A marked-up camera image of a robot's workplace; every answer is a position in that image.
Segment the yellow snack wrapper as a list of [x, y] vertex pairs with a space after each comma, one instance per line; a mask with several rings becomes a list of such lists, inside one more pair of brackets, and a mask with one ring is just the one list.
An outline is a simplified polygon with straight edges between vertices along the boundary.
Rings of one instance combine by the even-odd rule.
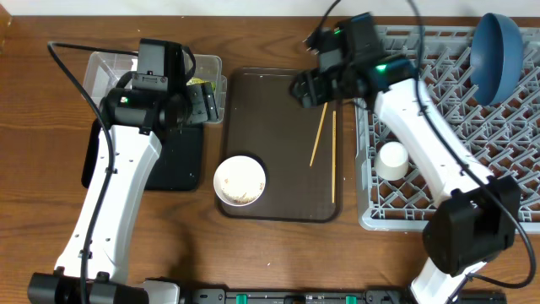
[[188, 82], [187, 82], [187, 85], [194, 85], [194, 84], [210, 84], [213, 92], [216, 91], [216, 88], [217, 88], [217, 84], [215, 81], [210, 81], [210, 80], [205, 80], [205, 79], [200, 79], [200, 78], [191, 78]]

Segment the white cup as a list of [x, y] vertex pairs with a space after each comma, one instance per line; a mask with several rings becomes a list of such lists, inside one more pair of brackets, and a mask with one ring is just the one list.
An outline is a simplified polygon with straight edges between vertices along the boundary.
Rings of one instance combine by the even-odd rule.
[[387, 181], [404, 178], [408, 172], [408, 152], [399, 142], [384, 144], [375, 158], [375, 172]]

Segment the dark blue plate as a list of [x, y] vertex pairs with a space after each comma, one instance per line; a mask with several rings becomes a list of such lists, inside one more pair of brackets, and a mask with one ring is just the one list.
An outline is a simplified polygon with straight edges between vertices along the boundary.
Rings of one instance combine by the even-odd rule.
[[517, 24], [502, 14], [485, 14], [474, 31], [470, 54], [476, 102], [492, 106], [509, 98], [521, 77], [523, 57]]

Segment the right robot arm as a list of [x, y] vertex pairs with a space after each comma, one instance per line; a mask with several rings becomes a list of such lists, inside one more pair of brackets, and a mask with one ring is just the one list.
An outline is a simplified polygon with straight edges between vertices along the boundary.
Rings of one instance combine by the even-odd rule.
[[418, 303], [454, 301], [467, 280], [513, 245], [521, 230], [519, 186], [494, 176], [463, 146], [432, 103], [419, 65], [383, 48], [370, 14], [331, 29], [319, 25], [305, 43], [318, 65], [297, 75], [292, 96], [306, 108], [360, 98], [404, 145], [435, 205], [423, 231], [428, 260], [410, 293]]

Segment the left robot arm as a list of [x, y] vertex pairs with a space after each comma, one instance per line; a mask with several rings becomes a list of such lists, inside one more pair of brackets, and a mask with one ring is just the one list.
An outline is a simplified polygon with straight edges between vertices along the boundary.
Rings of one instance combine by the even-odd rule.
[[73, 234], [51, 274], [35, 273], [33, 303], [183, 303], [166, 279], [127, 283], [134, 224], [146, 189], [191, 191], [202, 167], [203, 126], [217, 117], [213, 88], [196, 84], [191, 50], [143, 39], [137, 68], [92, 102], [100, 132]]

